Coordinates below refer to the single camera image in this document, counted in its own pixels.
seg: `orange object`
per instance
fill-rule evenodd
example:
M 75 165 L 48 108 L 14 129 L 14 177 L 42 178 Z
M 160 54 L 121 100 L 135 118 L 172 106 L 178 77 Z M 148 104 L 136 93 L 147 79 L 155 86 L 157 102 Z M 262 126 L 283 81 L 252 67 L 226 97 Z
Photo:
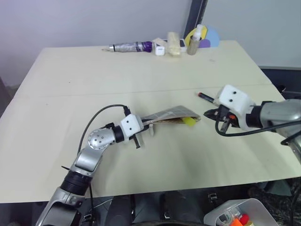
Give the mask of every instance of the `orange object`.
M 229 118 L 230 119 L 236 119 L 235 115 L 232 115 L 232 114 L 229 116 Z
M 231 226 L 243 226 L 243 225 L 242 225 L 241 222 L 236 218 L 236 219 L 234 219 L 234 221 L 232 222 Z

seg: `plastic bin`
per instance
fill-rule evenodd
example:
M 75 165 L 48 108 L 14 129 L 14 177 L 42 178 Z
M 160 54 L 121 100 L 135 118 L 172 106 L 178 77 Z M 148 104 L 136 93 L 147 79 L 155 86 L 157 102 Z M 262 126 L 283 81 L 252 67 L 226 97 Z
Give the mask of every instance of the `plastic bin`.
M 204 224 L 215 226 L 217 219 L 226 211 L 238 206 L 242 213 L 249 215 L 250 221 L 255 226 L 278 226 L 277 222 L 270 215 L 264 205 L 257 199 L 229 200 L 218 208 L 207 213 L 204 217 Z

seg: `sponge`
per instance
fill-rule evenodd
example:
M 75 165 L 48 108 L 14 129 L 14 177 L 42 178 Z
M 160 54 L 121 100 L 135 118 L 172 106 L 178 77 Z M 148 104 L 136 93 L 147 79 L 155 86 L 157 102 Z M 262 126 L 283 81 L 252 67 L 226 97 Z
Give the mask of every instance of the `sponge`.
M 186 125 L 189 125 L 189 126 L 194 126 L 197 122 L 191 118 L 191 117 L 184 117 L 182 118 L 183 122 L 186 124 Z

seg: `table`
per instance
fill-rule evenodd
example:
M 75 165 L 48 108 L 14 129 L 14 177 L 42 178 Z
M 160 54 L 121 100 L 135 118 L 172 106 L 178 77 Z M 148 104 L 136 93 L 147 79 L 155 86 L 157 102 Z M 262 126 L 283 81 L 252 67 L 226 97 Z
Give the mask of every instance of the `table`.
M 232 84 L 257 103 L 282 96 L 235 41 L 179 58 L 110 53 L 103 47 L 46 48 L 0 119 L 0 202 L 46 201 L 74 161 L 84 127 L 110 104 L 140 116 L 184 105 L 202 115 L 214 108 L 196 96 L 215 96 Z M 101 113 L 88 133 L 124 117 Z M 221 137 L 214 121 L 194 127 L 157 125 L 155 135 L 108 148 L 92 185 L 95 196 L 228 186 L 301 176 L 278 134 Z

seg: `red object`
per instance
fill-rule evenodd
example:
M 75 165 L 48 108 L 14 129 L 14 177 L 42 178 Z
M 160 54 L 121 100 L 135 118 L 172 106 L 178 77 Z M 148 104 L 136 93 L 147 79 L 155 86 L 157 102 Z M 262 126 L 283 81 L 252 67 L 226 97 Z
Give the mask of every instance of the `red object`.
M 246 225 L 249 221 L 249 216 L 247 214 L 243 214 L 239 219 L 242 225 Z

